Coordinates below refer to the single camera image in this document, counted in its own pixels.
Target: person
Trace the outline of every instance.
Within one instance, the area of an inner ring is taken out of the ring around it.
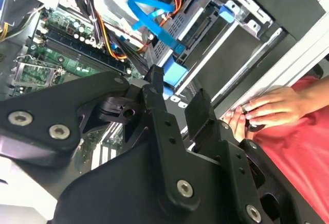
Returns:
[[[237,141],[258,143],[281,172],[329,223],[329,78],[301,78],[256,97],[243,109],[228,111],[223,120]],[[246,131],[245,122],[265,128]]]

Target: motherboard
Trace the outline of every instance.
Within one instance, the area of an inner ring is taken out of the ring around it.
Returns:
[[[124,60],[113,59],[96,42],[87,20],[58,8],[41,13],[31,44],[16,59],[11,96],[19,96],[103,71],[131,80],[143,76]]]

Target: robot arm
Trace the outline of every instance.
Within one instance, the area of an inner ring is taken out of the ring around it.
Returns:
[[[49,170],[82,134],[125,125],[122,154],[67,187],[53,224],[323,223],[258,145],[235,141],[204,90],[186,109],[186,151],[162,78],[156,66],[135,85],[105,72],[0,103],[0,153]]]

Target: white wire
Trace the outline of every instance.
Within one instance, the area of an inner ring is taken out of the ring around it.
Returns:
[[[22,26],[22,28],[15,32],[13,35],[10,35],[10,36],[7,36],[5,37],[2,41],[0,42],[3,42],[5,41],[6,39],[9,39],[9,38],[13,38],[14,36],[17,36],[18,34],[20,34],[32,21],[33,17],[38,13],[40,12],[43,8],[45,7],[45,5],[42,5],[40,7],[38,7],[37,9],[35,9],[34,11],[31,12],[29,18],[26,20],[25,24]]]

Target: human hand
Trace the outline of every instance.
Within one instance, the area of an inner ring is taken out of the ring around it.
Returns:
[[[290,87],[257,97],[245,104],[244,108],[249,112],[246,119],[250,124],[266,127],[292,123],[306,114],[305,98]]]
[[[233,135],[238,142],[245,138],[252,139],[253,133],[245,127],[246,118],[241,107],[238,107],[235,111],[226,112],[222,120],[231,127]]]

